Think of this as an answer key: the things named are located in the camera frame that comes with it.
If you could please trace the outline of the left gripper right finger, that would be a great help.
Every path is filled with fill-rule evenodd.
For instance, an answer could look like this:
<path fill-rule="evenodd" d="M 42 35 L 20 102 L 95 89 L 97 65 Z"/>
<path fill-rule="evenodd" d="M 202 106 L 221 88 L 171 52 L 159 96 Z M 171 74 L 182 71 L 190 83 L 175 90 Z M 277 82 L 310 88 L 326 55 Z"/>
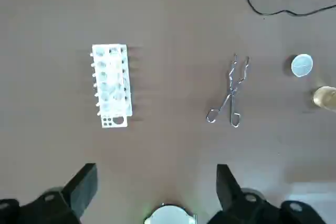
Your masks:
<path fill-rule="evenodd" d="M 276 207 L 255 191 L 243 190 L 226 164 L 218 164 L 216 193 L 222 210 L 208 223 L 325 223 L 309 205 L 287 200 Z"/>

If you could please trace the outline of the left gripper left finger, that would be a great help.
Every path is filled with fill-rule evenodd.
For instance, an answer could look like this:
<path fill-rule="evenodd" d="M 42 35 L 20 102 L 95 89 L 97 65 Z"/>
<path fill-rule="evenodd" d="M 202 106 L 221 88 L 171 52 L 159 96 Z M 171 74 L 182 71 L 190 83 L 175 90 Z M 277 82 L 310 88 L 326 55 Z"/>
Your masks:
<path fill-rule="evenodd" d="M 86 163 L 63 187 L 54 187 L 32 202 L 1 199 L 1 223 L 81 223 L 97 193 L 97 165 Z"/>

